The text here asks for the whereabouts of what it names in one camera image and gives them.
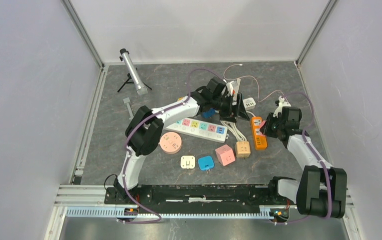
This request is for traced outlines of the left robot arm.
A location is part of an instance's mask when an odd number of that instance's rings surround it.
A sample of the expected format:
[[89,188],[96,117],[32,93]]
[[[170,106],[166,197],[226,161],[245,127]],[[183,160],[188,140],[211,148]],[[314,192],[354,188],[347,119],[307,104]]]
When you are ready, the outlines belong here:
[[126,156],[121,173],[114,183],[117,197],[124,204],[135,200],[138,177],[146,157],[158,146],[162,131],[184,118],[195,117],[210,109],[218,111],[220,120],[236,122],[237,118],[248,121],[242,94],[233,97],[225,80],[213,77],[206,86],[190,91],[184,99],[158,108],[140,107],[128,125],[125,135]]

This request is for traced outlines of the white plug adapter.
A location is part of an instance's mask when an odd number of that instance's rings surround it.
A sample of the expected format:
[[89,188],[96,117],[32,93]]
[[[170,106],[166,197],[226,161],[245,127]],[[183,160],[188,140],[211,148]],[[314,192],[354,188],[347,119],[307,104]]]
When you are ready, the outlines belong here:
[[180,166],[182,169],[194,169],[196,165],[196,159],[193,155],[183,155],[180,158]]

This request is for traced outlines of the pink cube socket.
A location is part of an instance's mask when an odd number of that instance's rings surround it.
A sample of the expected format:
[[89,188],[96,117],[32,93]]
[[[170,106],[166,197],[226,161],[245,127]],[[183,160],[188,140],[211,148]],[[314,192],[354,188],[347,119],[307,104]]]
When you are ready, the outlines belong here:
[[227,166],[236,160],[232,148],[227,144],[215,149],[215,153],[222,166]]

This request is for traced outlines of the dark blue cube socket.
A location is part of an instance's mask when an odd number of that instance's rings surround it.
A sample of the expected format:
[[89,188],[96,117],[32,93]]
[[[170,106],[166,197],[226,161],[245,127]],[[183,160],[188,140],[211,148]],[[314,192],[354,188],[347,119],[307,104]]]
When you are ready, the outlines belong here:
[[213,108],[211,108],[205,112],[202,112],[201,117],[204,119],[208,119],[208,118],[211,118],[215,113],[216,111]]

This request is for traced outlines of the light blue plug adapter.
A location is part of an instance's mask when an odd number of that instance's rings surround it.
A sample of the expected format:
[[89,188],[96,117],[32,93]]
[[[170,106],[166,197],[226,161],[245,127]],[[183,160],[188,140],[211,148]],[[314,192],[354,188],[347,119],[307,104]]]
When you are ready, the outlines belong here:
[[204,156],[197,160],[198,168],[201,171],[205,171],[207,173],[211,172],[211,169],[214,167],[214,161],[211,156]]

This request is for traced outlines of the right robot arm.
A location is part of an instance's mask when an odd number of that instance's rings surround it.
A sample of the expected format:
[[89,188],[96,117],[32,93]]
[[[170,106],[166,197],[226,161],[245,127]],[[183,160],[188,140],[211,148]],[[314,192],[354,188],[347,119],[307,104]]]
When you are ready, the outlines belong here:
[[268,199],[274,204],[289,199],[302,215],[340,219],[346,209],[347,173],[321,156],[300,128],[301,119],[299,108],[279,106],[269,113],[262,126],[262,134],[279,139],[303,170],[300,180],[273,177],[268,185]]

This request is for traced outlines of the pink plug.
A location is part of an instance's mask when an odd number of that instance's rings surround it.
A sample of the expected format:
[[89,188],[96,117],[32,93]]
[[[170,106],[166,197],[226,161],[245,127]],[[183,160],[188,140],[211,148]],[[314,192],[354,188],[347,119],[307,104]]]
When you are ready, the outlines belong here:
[[261,122],[261,124],[260,124],[260,131],[261,131],[261,132],[264,131],[264,129],[265,129],[265,127],[266,127],[266,123],[267,123],[266,120],[264,120],[264,121]]

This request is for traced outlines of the tan dragon cube socket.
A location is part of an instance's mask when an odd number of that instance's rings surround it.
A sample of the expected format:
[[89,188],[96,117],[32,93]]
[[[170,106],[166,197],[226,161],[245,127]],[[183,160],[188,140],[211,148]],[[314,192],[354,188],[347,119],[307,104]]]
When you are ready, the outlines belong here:
[[248,158],[251,154],[251,148],[248,141],[238,141],[235,144],[236,158]]

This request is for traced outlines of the pink round socket base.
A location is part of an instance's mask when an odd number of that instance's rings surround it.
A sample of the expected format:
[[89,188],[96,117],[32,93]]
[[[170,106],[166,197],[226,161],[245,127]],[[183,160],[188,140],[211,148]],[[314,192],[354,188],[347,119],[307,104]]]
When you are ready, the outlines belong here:
[[182,138],[176,132],[167,132],[162,135],[159,145],[162,151],[166,154],[176,154],[181,150]]

